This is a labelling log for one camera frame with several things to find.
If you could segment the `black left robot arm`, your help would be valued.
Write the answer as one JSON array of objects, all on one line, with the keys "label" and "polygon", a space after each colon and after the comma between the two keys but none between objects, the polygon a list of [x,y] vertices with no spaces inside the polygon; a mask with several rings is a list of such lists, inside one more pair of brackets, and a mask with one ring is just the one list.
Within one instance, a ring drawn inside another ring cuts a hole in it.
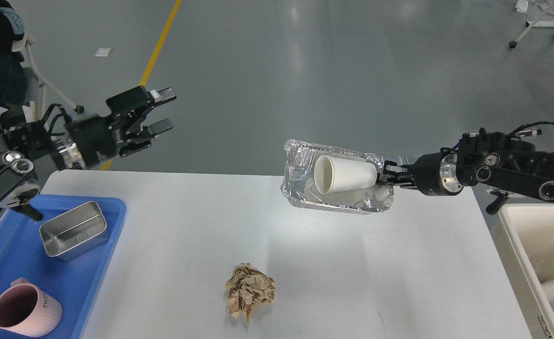
[{"label": "black left robot arm", "polygon": [[144,120],[176,97],[172,88],[137,86],[107,99],[107,116],[73,120],[62,105],[52,104],[40,120],[14,123],[0,134],[0,212],[14,210],[42,220],[43,214],[30,206],[40,192],[34,161],[49,156],[59,171],[89,169],[145,150],[173,124],[163,119],[145,126]]}]

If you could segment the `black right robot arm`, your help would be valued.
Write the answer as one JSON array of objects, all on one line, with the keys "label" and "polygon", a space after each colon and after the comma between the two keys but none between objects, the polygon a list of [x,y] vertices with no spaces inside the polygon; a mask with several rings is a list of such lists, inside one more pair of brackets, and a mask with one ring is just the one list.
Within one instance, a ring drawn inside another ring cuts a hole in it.
[{"label": "black right robot arm", "polygon": [[464,187],[492,187],[495,200],[486,207],[495,215],[512,194],[554,203],[554,152],[540,152],[525,137],[540,135],[538,121],[509,133],[465,133],[453,147],[424,154],[414,163],[385,161],[377,184],[399,186],[427,196],[455,196]]}]

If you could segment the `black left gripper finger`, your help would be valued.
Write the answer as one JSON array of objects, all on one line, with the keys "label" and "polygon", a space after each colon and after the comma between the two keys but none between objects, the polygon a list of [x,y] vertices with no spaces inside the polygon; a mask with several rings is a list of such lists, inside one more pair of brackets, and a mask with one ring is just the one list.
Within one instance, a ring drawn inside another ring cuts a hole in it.
[{"label": "black left gripper finger", "polygon": [[176,93],[170,87],[148,91],[144,86],[137,86],[105,101],[111,112],[106,117],[107,122],[122,132],[140,132],[144,120],[153,109],[176,98]]},{"label": "black left gripper finger", "polygon": [[166,118],[149,126],[142,126],[139,132],[126,133],[123,138],[124,143],[119,146],[120,157],[130,156],[146,150],[152,146],[155,137],[173,129],[173,127],[172,122]]}]

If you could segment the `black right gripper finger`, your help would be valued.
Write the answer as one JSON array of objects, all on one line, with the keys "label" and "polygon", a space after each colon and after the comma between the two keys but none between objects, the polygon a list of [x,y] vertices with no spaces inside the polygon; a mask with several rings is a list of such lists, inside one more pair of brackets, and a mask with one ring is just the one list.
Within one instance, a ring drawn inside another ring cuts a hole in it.
[{"label": "black right gripper finger", "polygon": [[380,176],[380,178],[378,178],[378,182],[399,186],[403,189],[418,190],[412,176]]},{"label": "black right gripper finger", "polygon": [[384,178],[413,178],[410,164],[384,161]]}]

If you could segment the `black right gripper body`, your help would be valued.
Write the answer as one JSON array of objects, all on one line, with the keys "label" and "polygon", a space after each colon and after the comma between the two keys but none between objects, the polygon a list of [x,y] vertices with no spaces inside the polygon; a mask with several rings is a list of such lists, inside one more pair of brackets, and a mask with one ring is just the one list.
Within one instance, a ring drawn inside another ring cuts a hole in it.
[{"label": "black right gripper body", "polygon": [[432,153],[414,162],[415,187],[427,196],[455,196],[463,190],[456,176],[456,153]]}]

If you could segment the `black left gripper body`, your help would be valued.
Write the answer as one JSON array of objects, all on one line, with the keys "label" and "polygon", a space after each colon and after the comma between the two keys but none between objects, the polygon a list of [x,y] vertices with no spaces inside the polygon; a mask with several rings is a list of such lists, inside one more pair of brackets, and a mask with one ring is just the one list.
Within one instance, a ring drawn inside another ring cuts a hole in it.
[{"label": "black left gripper body", "polygon": [[138,120],[132,115],[92,115],[64,125],[62,169],[89,169],[138,152]]}]

